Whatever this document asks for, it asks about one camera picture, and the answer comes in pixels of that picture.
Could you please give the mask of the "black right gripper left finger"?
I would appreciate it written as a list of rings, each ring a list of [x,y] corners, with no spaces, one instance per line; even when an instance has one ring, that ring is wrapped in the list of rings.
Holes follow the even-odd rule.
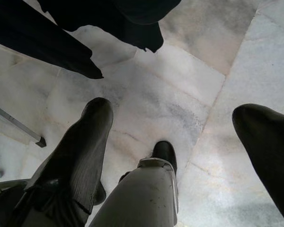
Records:
[[[70,193],[90,214],[100,182],[107,139],[113,123],[111,103],[102,97],[89,101],[78,121],[38,167],[26,190],[36,187]]]

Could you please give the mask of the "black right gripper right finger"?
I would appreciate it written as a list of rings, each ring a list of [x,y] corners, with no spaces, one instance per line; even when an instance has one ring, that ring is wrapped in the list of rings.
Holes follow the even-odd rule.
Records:
[[[284,217],[284,114],[243,104],[233,110],[232,123],[256,174]]]

